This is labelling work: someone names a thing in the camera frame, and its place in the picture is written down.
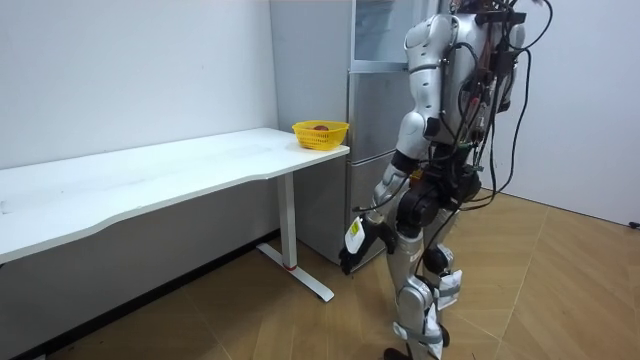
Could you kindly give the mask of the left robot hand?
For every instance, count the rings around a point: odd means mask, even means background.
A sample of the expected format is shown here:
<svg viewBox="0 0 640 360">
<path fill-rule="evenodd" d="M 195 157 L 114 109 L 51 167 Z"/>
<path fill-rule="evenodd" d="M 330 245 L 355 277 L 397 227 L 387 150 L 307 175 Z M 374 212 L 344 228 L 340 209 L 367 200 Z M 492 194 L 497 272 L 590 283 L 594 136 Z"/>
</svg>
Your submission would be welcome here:
<svg viewBox="0 0 640 360">
<path fill-rule="evenodd" d="M 395 252 L 397 237 L 387 223 L 375 223 L 365 215 L 356 217 L 345 233 L 344 246 L 339 252 L 341 271 L 350 275 L 377 240 L 384 243 L 388 254 Z"/>
</svg>

